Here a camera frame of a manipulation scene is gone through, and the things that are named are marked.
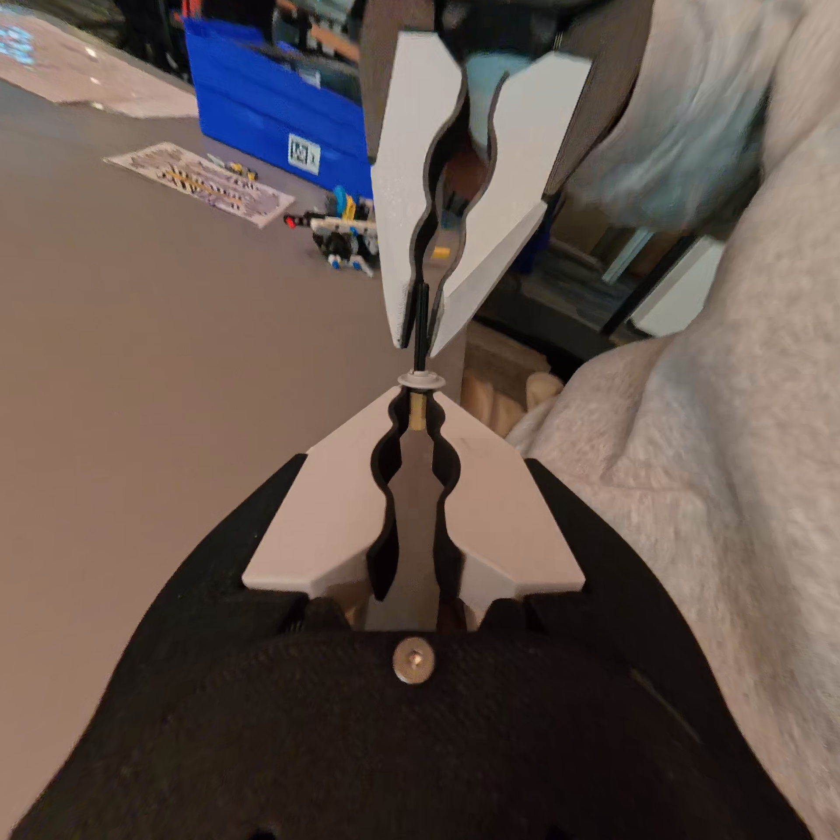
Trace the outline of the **white and black lego model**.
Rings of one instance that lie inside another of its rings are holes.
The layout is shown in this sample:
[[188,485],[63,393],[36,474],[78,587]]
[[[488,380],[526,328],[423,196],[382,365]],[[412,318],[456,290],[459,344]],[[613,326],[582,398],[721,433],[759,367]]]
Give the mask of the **white and black lego model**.
[[290,229],[306,228],[321,257],[336,270],[352,269],[373,277],[380,268],[380,246],[371,198],[356,196],[337,185],[323,210],[284,213]]

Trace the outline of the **black table leg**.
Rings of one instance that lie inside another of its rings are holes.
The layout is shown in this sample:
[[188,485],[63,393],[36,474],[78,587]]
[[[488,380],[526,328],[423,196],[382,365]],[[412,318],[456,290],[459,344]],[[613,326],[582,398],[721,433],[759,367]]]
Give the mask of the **black table leg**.
[[658,262],[654,264],[651,270],[642,277],[635,288],[618,305],[617,309],[601,326],[598,333],[605,338],[612,337],[615,331],[646,301],[668,272],[690,251],[697,240],[698,235],[696,233],[678,237],[658,259]]

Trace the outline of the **blue plastic bin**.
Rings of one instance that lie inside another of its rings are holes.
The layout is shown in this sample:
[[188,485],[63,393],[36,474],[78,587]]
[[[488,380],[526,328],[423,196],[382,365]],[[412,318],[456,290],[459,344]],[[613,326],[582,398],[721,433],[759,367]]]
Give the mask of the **blue plastic bin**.
[[327,190],[373,197],[358,101],[329,87],[339,69],[273,49],[252,27],[184,19],[201,131],[209,138]]

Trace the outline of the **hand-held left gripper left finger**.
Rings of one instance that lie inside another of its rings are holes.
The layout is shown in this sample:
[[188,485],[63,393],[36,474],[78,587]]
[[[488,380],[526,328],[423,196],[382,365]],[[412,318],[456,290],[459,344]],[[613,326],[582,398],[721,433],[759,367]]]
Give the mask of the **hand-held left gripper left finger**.
[[403,389],[395,386],[305,454],[242,582],[337,603],[362,627],[399,554],[389,484],[402,467]]

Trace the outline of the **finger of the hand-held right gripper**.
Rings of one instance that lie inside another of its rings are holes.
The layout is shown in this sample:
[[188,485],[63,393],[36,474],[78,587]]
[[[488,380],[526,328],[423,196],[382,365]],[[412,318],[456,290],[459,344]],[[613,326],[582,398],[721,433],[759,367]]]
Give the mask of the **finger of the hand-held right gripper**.
[[400,32],[371,167],[385,312],[399,350],[410,343],[438,184],[466,128],[466,101],[466,74],[440,35]]
[[587,58],[553,51],[500,82],[488,117],[489,176],[468,206],[459,256],[438,289],[430,356],[473,318],[540,226],[591,69]]

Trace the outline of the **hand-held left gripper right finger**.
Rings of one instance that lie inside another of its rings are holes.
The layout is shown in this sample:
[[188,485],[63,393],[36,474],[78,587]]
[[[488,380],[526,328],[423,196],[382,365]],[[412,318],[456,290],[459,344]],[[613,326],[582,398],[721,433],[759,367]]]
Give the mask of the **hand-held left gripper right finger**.
[[583,571],[519,452],[446,395],[429,399],[429,435],[442,486],[434,570],[467,628],[498,600],[582,591]]

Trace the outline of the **black lego axle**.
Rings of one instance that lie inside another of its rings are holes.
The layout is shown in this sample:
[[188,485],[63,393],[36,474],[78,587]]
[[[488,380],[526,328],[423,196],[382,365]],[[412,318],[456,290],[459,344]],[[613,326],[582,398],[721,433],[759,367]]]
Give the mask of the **black lego axle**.
[[413,371],[417,374],[427,370],[428,315],[429,286],[422,281],[417,286],[415,295]]

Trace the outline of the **white panel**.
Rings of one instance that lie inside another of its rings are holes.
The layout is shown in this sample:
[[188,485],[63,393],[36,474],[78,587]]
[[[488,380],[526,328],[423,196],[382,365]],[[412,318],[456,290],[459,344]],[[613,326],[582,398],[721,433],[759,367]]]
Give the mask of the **white panel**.
[[685,329],[706,303],[724,247],[711,237],[698,239],[633,312],[635,329],[656,338]]

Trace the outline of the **lego instruction sheet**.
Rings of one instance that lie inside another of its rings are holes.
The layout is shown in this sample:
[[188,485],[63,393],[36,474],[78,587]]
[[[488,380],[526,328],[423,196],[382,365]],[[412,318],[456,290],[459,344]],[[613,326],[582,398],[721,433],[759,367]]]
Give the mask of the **lego instruction sheet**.
[[264,183],[227,172],[206,156],[195,154],[175,143],[162,142],[103,161],[127,172],[167,186],[195,198],[200,203],[264,228],[282,217],[296,201]]

